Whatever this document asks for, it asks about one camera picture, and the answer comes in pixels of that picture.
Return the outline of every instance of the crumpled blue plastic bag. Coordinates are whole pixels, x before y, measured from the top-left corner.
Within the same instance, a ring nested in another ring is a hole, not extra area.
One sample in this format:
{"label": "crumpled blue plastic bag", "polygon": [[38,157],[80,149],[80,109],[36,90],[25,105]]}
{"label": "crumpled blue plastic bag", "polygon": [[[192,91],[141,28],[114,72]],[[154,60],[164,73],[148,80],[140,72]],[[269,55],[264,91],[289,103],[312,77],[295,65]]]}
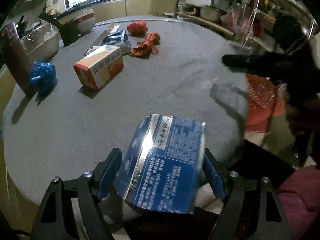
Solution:
{"label": "crumpled blue plastic bag", "polygon": [[56,67],[51,63],[36,61],[33,63],[33,70],[29,77],[35,91],[44,94],[49,91],[56,80]]}

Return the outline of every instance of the orange and white carton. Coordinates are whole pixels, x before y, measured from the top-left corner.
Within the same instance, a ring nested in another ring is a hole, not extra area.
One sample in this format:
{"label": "orange and white carton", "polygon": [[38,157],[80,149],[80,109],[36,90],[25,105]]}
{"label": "orange and white carton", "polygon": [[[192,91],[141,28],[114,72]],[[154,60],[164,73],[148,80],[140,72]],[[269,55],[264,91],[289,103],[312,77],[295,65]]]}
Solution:
{"label": "orange and white carton", "polygon": [[101,46],[73,66],[81,84],[96,91],[123,67],[121,49],[111,45]]}

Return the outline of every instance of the metal bolt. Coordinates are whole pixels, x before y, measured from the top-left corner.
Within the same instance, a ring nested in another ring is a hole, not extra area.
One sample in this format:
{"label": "metal bolt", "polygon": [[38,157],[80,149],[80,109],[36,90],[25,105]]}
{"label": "metal bolt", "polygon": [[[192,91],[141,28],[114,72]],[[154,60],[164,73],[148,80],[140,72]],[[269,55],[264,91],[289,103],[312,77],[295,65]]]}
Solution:
{"label": "metal bolt", "polygon": [[270,179],[268,177],[262,177],[262,181],[264,183],[269,183],[270,182]]}
{"label": "metal bolt", "polygon": [[60,178],[58,176],[54,176],[54,178],[51,179],[52,182],[56,183],[58,182]]}
{"label": "metal bolt", "polygon": [[83,175],[84,175],[86,178],[90,178],[90,177],[93,175],[93,173],[92,173],[92,171],[86,171]]}
{"label": "metal bolt", "polygon": [[235,172],[235,171],[231,171],[229,175],[230,175],[231,177],[233,177],[233,178],[238,177],[238,173]]}

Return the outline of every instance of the blue and white package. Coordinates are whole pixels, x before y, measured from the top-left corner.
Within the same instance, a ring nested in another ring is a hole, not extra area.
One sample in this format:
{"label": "blue and white package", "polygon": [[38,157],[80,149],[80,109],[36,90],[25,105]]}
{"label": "blue and white package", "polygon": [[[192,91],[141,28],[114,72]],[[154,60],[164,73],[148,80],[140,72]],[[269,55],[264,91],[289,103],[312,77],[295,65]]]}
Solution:
{"label": "blue and white package", "polygon": [[118,32],[109,34],[103,39],[100,45],[102,46],[105,44],[120,47],[122,54],[130,53],[131,43],[125,31],[118,31]]}
{"label": "blue and white package", "polygon": [[143,209],[193,211],[204,158],[204,122],[150,114],[137,127],[115,180],[118,194]]}

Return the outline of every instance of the gray tablecloth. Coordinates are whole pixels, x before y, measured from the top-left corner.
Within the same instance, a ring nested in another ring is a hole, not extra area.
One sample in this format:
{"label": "gray tablecloth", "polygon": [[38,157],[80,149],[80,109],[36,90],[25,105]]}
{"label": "gray tablecloth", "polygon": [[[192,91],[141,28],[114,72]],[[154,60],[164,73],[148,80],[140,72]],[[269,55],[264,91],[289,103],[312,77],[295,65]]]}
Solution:
{"label": "gray tablecloth", "polygon": [[[126,29],[121,23],[120,29]],[[124,69],[97,94],[81,88],[73,65],[106,26],[63,48],[53,58],[58,83],[44,100],[24,98],[16,86],[4,113],[4,154],[17,188],[36,204],[55,175],[78,178],[113,147],[126,152],[137,124],[153,112],[207,123],[206,147],[220,161],[238,156],[248,109],[243,74],[221,63],[238,53],[218,34],[188,22],[147,22],[160,34],[159,55],[124,56]],[[130,38],[132,45],[139,38]]]}

